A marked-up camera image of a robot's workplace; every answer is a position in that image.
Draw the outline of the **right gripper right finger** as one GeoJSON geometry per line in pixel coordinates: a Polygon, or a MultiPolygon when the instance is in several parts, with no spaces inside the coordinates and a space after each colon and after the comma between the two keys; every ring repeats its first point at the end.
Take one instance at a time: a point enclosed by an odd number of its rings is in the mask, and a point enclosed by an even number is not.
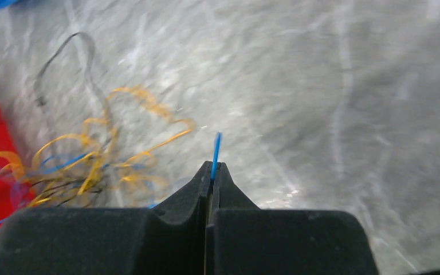
{"type": "Polygon", "coordinates": [[[206,274],[378,274],[361,223],[339,210],[261,209],[212,169],[206,274]]]}

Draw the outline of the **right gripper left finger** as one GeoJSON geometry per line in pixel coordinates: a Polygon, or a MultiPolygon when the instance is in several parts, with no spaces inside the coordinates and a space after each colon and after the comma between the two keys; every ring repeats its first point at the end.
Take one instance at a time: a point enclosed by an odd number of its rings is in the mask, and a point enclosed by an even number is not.
{"type": "Polygon", "coordinates": [[[0,227],[0,274],[203,274],[211,163],[154,208],[33,208],[0,227]]]}

